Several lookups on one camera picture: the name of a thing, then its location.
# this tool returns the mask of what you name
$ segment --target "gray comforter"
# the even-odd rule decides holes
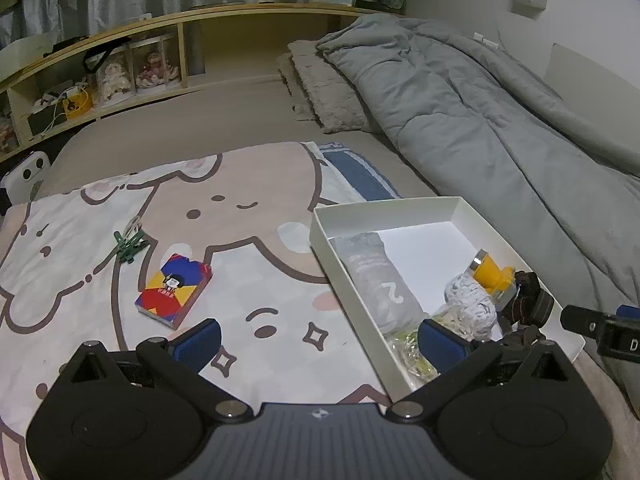
[[[570,112],[506,52],[441,22],[364,16],[318,50],[414,168],[464,197],[561,304],[638,306],[639,153]],[[604,367],[637,410],[640,367]]]

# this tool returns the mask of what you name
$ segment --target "yellow object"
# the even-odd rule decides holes
[[[94,107],[94,102],[86,90],[81,90],[74,95],[68,95],[62,99],[62,106],[65,109],[67,119],[74,119]]]
[[[486,251],[480,250],[469,265],[472,276],[493,297],[501,296],[513,285],[515,269],[504,267],[500,269]]]

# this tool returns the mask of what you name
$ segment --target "beige bed sheet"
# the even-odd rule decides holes
[[[283,140],[341,142],[376,166],[404,197],[435,196],[390,146],[361,131],[325,135],[297,121],[280,78],[237,81],[146,105],[89,124],[54,161],[38,198],[109,176]]]

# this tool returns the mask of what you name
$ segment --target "green clothespin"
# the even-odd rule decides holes
[[[149,242],[143,239],[144,236],[145,232],[142,230],[139,216],[134,216],[127,224],[124,236],[117,231],[114,232],[113,237],[118,244],[118,259],[121,264],[133,263],[133,257],[149,245]]]

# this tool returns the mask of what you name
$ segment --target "bottle label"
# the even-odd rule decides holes
[[[404,0],[389,0],[389,7],[392,9],[402,9]]]

